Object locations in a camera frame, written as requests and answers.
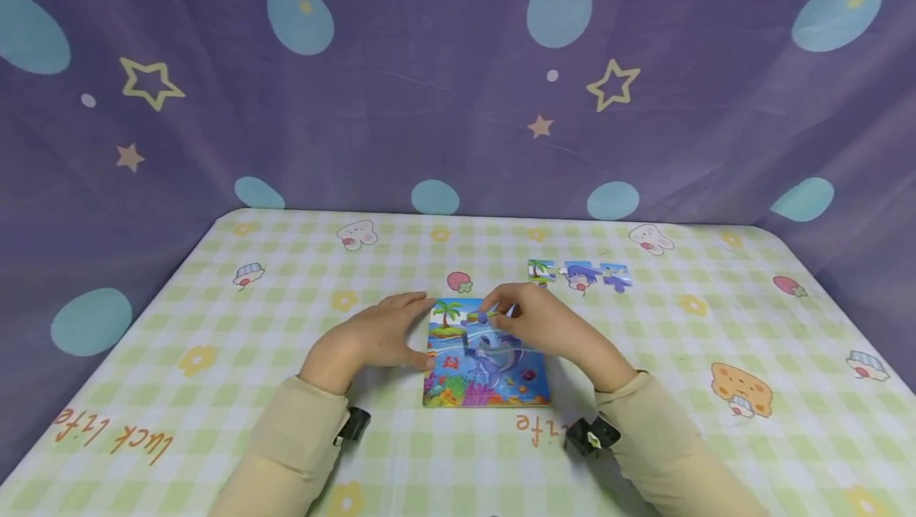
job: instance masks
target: green checkered pattern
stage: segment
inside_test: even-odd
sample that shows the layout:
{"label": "green checkered pattern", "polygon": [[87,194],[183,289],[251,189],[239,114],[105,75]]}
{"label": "green checkered pattern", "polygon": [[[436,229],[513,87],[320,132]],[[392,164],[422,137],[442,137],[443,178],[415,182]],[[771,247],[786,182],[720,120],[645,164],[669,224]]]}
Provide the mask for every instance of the green checkered pattern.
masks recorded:
{"label": "green checkered pattern", "polygon": [[[378,243],[346,251],[337,232],[372,220]],[[886,382],[860,379],[851,350],[879,356],[782,241],[752,227],[659,225],[675,248],[654,256],[629,240],[633,223],[497,220],[243,209],[218,220],[85,384],[73,417],[110,419],[91,432],[59,423],[0,488],[0,515],[205,515],[274,388],[318,337],[363,305],[403,290],[454,296],[460,270],[480,297],[526,280],[526,260],[626,264],[626,293],[565,279],[549,288],[639,367],[652,371],[697,421],[712,448],[773,515],[911,515],[916,507],[916,398],[884,365]],[[729,232],[723,238],[723,232]],[[235,272],[265,273],[242,290]],[[807,297],[783,293],[794,278]],[[358,300],[349,308],[346,293]],[[704,317],[679,304],[704,302]],[[411,335],[423,348],[425,331]],[[193,347],[212,364],[180,367]],[[732,414],[712,392],[713,362],[742,368],[774,392],[770,418]],[[422,376],[365,371],[351,389],[372,413],[345,447],[314,515],[650,515],[612,458],[585,461],[561,444],[561,426],[593,416],[582,373],[549,363],[552,408],[454,410],[421,406]],[[519,430],[519,415],[530,428]],[[532,443],[540,418],[538,447]],[[549,423],[554,435],[550,435]],[[174,438],[155,455],[124,427]],[[140,443],[140,435],[131,438]]]}

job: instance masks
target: yellow flower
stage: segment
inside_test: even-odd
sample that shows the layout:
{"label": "yellow flower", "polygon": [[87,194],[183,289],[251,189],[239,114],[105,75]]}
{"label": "yellow flower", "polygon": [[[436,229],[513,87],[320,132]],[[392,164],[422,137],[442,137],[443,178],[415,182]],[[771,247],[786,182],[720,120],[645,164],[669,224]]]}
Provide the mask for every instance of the yellow flower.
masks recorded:
{"label": "yellow flower", "polygon": [[533,227],[528,229],[528,238],[531,240],[536,240],[540,243],[547,236],[547,231],[541,227]]}
{"label": "yellow flower", "polygon": [[338,290],[331,299],[331,307],[341,312],[350,312],[350,308],[353,308],[357,301],[353,290]]}
{"label": "yellow flower", "polygon": [[185,378],[213,365],[216,360],[216,348],[212,346],[195,346],[177,361],[177,366],[184,371]]}
{"label": "yellow flower", "polygon": [[433,239],[433,242],[437,243],[448,242],[448,237],[451,235],[452,233],[445,227],[435,227],[433,232],[429,233],[429,236]]}
{"label": "yellow flower", "polygon": [[730,247],[741,248],[743,246],[741,244],[740,236],[731,231],[722,231],[719,233],[719,236],[721,236],[722,240],[725,241],[725,243],[727,243]]}
{"label": "yellow flower", "polygon": [[706,310],[709,308],[706,302],[693,296],[692,294],[682,294],[677,298],[677,303],[681,305],[688,314],[696,314],[698,317],[705,317]]}
{"label": "yellow flower", "polygon": [[845,494],[846,500],[853,506],[856,517],[879,517],[887,514],[878,500],[864,491],[861,485],[854,485],[846,489]]}
{"label": "yellow flower", "polygon": [[356,517],[366,509],[359,481],[336,485],[328,493],[328,517]]}
{"label": "yellow flower", "polygon": [[258,230],[258,223],[236,223],[231,226],[231,234],[245,236]]}

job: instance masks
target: dolphin puzzle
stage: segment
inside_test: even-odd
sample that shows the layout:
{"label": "dolphin puzzle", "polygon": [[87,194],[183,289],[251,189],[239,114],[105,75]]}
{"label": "dolphin puzzle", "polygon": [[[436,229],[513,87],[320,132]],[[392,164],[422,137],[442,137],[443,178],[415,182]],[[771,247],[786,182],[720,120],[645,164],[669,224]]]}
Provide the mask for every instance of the dolphin puzzle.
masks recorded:
{"label": "dolphin puzzle", "polygon": [[426,351],[436,360],[423,382],[428,408],[548,405],[544,355],[493,328],[478,298],[441,298],[429,319]]}

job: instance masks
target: hand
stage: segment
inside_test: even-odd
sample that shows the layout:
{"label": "hand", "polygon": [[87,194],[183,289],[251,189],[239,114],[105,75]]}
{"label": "hand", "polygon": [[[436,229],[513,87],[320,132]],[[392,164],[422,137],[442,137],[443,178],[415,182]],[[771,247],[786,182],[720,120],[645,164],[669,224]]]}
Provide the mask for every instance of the hand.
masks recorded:
{"label": "hand", "polygon": [[366,366],[411,366],[429,370],[435,360],[410,349],[406,332],[435,299],[426,293],[393,294],[364,308],[322,336],[302,364],[299,377],[341,395]]}
{"label": "hand", "polygon": [[[481,302],[481,312],[496,306],[490,321],[544,354],[566,358],[582,368],[598,391],[627,385],[637,371],[620,350],[592,325],[532,282],[502,284]],[[506,313],[514,305],[512,317]]]}

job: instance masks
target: beige sleeve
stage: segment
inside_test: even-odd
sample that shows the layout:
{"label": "beige sleeve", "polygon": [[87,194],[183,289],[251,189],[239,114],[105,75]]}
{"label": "beige sleeve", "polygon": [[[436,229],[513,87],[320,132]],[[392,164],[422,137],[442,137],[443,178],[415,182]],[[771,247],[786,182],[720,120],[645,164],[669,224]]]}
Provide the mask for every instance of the beige sleeve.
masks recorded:
{"label": "beige sleeve", "polygon": [[767,515],[650,373],[641,371],[614,393],[596,392],[596,400],[620,432],[611,449],[621,473],[664,517]]}
{"label": "beige sleeve", "polygon": [[344,396],[286,379],[261,413],[211,517],[302,517],[318,497],[349,415]]}

